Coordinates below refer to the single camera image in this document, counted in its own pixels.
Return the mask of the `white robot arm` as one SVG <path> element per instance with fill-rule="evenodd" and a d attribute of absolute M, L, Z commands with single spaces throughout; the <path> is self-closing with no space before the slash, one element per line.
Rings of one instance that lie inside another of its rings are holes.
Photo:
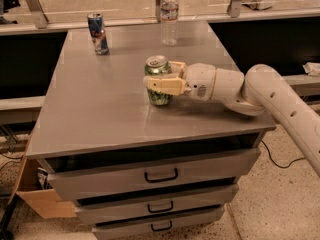
<path fill-rule="evenodd" d="M 175 62 L 173 66 L 169 74 L 146 76 L 145 87 L 173 96 L 218 101 L 248 116 L 269 112 L 320 176 L 320 116 L 275 69 L 257 64 L 242 73 L 203 63 Z"/>

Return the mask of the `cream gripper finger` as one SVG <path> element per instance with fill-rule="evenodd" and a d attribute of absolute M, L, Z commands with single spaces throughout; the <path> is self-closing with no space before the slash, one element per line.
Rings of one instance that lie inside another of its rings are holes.
<path fill-rule="evenodd" d="M 181 95 L 186 91 L 186 81 L 179 77 L 145 76 L 143 83 L 150 90 L 174 96 Z"/>
<path fill-rule="evenodd" d="M 170 61 L 171 72 L 182 78 L 187 65 L 184 62 Z"/>

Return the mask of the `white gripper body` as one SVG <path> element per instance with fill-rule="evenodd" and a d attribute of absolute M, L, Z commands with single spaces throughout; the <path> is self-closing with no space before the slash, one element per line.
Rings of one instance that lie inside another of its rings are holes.
<path fill-rule="evenodd" d="M 213 65 L 203 63 L 190 65 L 183 75 L 187 85 L 186 95 L 196 100 L 210 100 L 215 78 L 216 68 Z"/>

